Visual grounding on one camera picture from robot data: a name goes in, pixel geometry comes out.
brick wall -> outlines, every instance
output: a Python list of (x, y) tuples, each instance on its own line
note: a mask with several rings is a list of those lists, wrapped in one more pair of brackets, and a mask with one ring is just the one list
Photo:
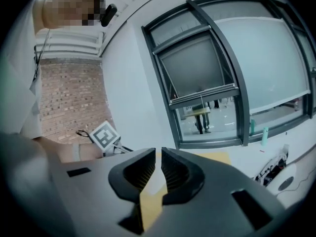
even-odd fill
[(44, 137), (63, 144), (89, 143), (76, 131), (91, 132), (105, 120), (114, 126), (101, 61), (44, 59), (41, 77), (40, 120)]

white wall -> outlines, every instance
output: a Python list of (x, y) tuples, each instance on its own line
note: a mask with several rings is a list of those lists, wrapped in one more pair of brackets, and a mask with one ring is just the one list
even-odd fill
[[(157, 147), (160, 150), (160, 147), (175, 147), (141, 26), (185, 1), (151, 0), (129, 18), (103, 54), (103, 74), (109, 106), (122, 142), (132, 149)], [(290, 145), (289, 161), (292, 161), (312, 147), (315, 138), (316, 118), (288, 131), (287, 135), (284, 133), (269, 139), (263, 149), (258, 142), (248, 147), (187, 151), (228, 152), (235, 167), (248, 176), (254, 176), (284, 144)]]
[(159, 147), (163, 138), (136, 36), (127, 24), (106, 49), (102, 66), (109, 106), (122, 143), (134, 150)]

window frame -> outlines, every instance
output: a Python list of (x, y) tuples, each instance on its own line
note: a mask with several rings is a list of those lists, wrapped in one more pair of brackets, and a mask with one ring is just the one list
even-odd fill
[[(312, 78), (312, 80), (315, 82), (315, 85), (316, 85), (316, 77)], [(312, 95), (313, 95), (313, 100), (314, 100), (314, 98), (315, 98), (314, 93), (315, 93), (316, 89), (313, 89), (313, 90), (314, 91), (313, 91)], [(313, 102), (313, 117), (316, 115), (316, 106), (314, 107), (314, 104), (316, 105), (316, 103)]]
[[(228, 147), (228, 146), (236, 146), (236, 145), (247, 146), (248, 143), (259, 141), (262, 138), (262, 133), (254, 134), (251, 136), (249, 135), (250, 113), (249, 113), (248, 94), (247, 94), (247, 89), (246, 89), (245, 81), (243, 78), (243, 74), (241, 72), (241, 68), (235, 56), (235, 53), (233, 52), (230, 44), (228, 43), (224, 34), (220, 31), (216, 23), (207, 15), (207, 13), (201, 7), (201, 5), (209, 5), (209, 4), (222, 3), (222, 2), (228, 2), (228, 1), (260, 2), (274, 18), (277, 18), (277, 19), (283, 18), (283, 20), (285, 21), (285, 23), (291, 30), (293, 36), (295, 37), (295, 40), (297, 41), (298, 46), (303, 56), (303, 60), (304, 60), (305, 67), (307, 70), (308, 83), (311, 90), (310, 94), (303, 96), (303, 115), (285, 124), (278, 125), (272, 128), (269, 131), (269, 137), (273, 137), (280, 133), (286, 132), (289, 129), (292, 129), (300, 125), (307, 119), (311, 119), (313, 115), (316, 114), (316, 108), (313, 109), (314, 91), (313, 91), (313, 84), (312, 84), (312, 80), (316, 78), (316, 72), (310, 73), (306, 54), (303, 50), (303, 46), (300, 43), (300, 40), (298, 36), (296, 35), (295, 31), (298, 30), (306, 34), (306, 37), (310, 42), (310, 45), (312, 47), (313, 54), (315, 57), (316, 57), (316, 44), (305, 22), (302, 20), (302, 18), (299, 16), (297, 11), (291, 5), (287, 3), (282, 3), (277, 0), (194, 0), (194, 1), (187, 0), (185, 4), (182, 4), (164, 13), (163, 15), (159, 16), (158, 18), (150, 22), (148, 25), (142, 27), (145, 41), (150, 51), (149, 53), (154, 65), (155, 73), (158, 78), (160, 90), (163, 95), (163, 101), (165, 104), (172, 135), (173, 135), (177, 149), (179, 148), (207, 149), (207, 148)], [(300, 24), (299, 25), (291, 24), (287, 20), (287, 18), (284, 17), (282, 11), (278, 8), (278, 6), (282, 7), (286, 11), (286, 13), (288, 14), (289, 17), (291, 17), (293, 22), (299, 22)], [(184, 13), (185, 11), (190, 11), (197, 18), (197, 20), (200, 21), (201, 25), (193, 27), (189, 30), (186, 30), (176, 36), (173, 36), (172, 38), (156, 46), (150, 31), (158, 27), (162, 23), (166, 22), (167, 20), (170, 20), (173, 17), (181, 13)], [(227, 140), (223, 139), (221, 141), (212, 141), (212, 140), (183, 141), (181, 132), (179, 130), (180, 125), (178, 123), (178, 118), (175, 116), (176, 115), (175, 110), (180, 107), (185, 107), (185, 106), (193, 105), (196, 103), (200, 103), (200, 99), (183, 98), (181, 101), (175, 100), (172, 103), (170, 101), (170, 98), (167, 95), (167, 91), (165, 90), (165, 83), (163, 82), (164, 79), (163, 79), (163, 76), (161, 75), (161, 68), (159, 68), (160, 65), (158, 62), (159, 59), (157, 55), (163, 50), (165, 50), (166, 48), (172, 46), (173, 44), (204, 31), (210, 31), (210, 34), (214, 36), (217, 43), (221, 47), (225, 55), (225, 59), (227, 60), (230, 66), (231, 73), (234, 77), (234, 81), (236, 82), (236, 87), (234, 89), (230, 89), (226, 91), (220, 91), (213, 94), (206, 94), (205, 97), (203, 98), (207, 101), (212, 101), (212, 100), (221, 99), (224, 97), (230, 97), (230, 96), (234, 97), (235, 106), (236, 106), (236, 121), (237, 121), (237, 136), (238, 136), (238, 138), (236, 139), (227, 139)]]

wire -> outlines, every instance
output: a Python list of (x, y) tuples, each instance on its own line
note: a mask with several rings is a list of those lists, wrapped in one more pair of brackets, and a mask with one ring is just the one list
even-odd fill
[(203, 109), (204, 109), (204, 103), (203, 103), (203, 99), (202, 99), (202, 96), (201, 97), (201, 102), (202, 102), (202, 106), (203, 106)]
[(35, 81), (36, 78), (38, 77), (38, 71), (39, 71), (40, 60), (41, 60), (41, 57), (42, 57), (42, 55), (43, 55), (43, 53), (44, 53), (44, 50), (45, 50), (45, 47), (46, 47), (46, 44), (47, 44), (47, 41), (48, 41), (49, 32), (50, 32), (50, 29), (48, 30), (48, 32), (47, 32), (47, 34), (46, 34), (43, 47), (41, 48), (41, 51), (40, 51), (40, 53), (39, 53), (39, 57), (36, 58), (36, 69), (35, 69), (35, 73), (34, 73), (34, 76), (33, 76), (33, 81)]
[(293, 189), (293, 190), (284, 190), (284, 191), (281, 191), (281, 192), (279, 192), (277, 195), (276, 195), (276, 197), (278, 196), (278, 195), (280, 195), (281, 193), (283, 193), (283, 192), (294, 192), (294, 191), (296, 191), (299, 187), (300, 187), (300, 184), (301, 183), (303, 183), (304, 181), (307, 181), (308, 180), (308, 178), (309, 178), (309, 176), (310, 176), (310, 174), (312, 174), (313, 172), (314, 172), (314, 170), (316, 169), (316, 167), (310, 172), (310, 173), (308, 173), (308, 175), (307, 175), (307, 178), (306, 179), (303, 179), (303, 180), (301, 180), (300, 182), (299, 182), (299, 184), (298, 184), (298, 186), (296, 187), (296, 189)]
[(85, 130), (78, 130), (78, 131), (76, 131), (76, 134), (79, 135), (79, 136), (81, 136), (81, 137), (89, 138), (90, 141), (91, 141), (92, 143), (94, 143), (94, 141), (91, 139), (90, 135), (89, 135)]

